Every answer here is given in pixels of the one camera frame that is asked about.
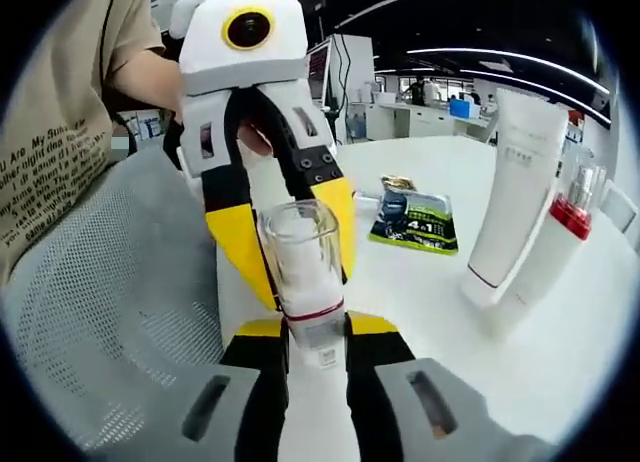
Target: camera lens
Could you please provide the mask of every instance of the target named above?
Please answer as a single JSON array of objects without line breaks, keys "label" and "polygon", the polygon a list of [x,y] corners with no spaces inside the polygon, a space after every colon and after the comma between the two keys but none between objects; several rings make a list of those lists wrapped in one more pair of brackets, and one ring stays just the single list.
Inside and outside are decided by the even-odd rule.
[{"label": "camera lens", "polygon": [[239,15],[229,25],[229,40],[243,49],[260,45],[269,35],[271,24],[269,19],[258,12]]}]

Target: white bottle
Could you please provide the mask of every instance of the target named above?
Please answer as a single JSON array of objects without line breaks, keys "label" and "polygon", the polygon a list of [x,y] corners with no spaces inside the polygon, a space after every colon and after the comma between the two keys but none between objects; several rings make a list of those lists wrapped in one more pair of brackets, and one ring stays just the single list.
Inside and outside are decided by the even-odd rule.
[{"label": "white bottle", "polygon": [[559,192],[535,243],[498,304],[483,314],[494,335],[509,334],[546,297],[591,232],[606,172],[584,152],[567,155],[573,160],[565,158]]},{"label": "white bottle", "polygon": [[550,190],[567,130],[566,110],[498,89],[496,170],[482,228],[462,292],[476,305],[495,304],[495,291],[521,256],[551,202]]}]

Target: beige t-shirt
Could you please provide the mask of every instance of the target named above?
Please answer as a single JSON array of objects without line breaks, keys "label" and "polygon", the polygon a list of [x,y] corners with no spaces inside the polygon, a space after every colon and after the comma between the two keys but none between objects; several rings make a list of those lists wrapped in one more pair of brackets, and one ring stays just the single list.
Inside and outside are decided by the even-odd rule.
[{"label": "beige t-shirt", "polygon": [[[25,250],[105,168],[111,122],[100,100],[99,52],[109,1],[74,0],[12,94],[0,130],[0,287]],[[150,0],[114,0],[105,71],[159,47]]]}]

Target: barcode label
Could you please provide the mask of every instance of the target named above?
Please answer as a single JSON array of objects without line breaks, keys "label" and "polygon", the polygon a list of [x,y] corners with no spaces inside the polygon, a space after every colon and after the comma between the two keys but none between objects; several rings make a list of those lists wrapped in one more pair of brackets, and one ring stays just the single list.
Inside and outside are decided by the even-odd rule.
[{"label": "barcode label", "polygon": [[318,352],[321,367],[327,367],[336,363],[336,349],[324,349]]},{"label": "barcode label", "polygon": [[305,329],[309,347],[320,349],[331,345],[342,335],[342,319],[329,319],[321,324],[312,325]]}]

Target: ceiling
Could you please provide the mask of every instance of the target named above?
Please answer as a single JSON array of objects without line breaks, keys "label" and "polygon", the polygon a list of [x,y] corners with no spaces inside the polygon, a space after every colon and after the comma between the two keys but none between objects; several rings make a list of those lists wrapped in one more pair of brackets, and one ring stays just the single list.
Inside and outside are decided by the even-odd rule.
[{"label": "ceiling", "polygon": [[[475,53],[407,54],[407,51],[453,47],[513,52],[558,64],[595,81],[600,79],[594,69],[593,48],[585,37],[590,29],[585,29],[588,24],[569,0],[400,0],[339,28],[336,26],[351,16],[386,0],[300,1],[311,45],[333,32],[371,37],[374,53],[379,56],[375,60],[376,70],[398,69],[399,75],[408,75],[415,74],[411,68],[430,66],[437,70],[423,74],[465,78],[478,75],[462,70],[497,73],[551,88],[586,105],[591,105],[594,99],[593,86],[537,62]],[[513,73],[495,71],[480,61],[506,61]],[[495,80],[557,99],[544,89],[502,78]],[[567,100],[564,102],[579,108]]]}]

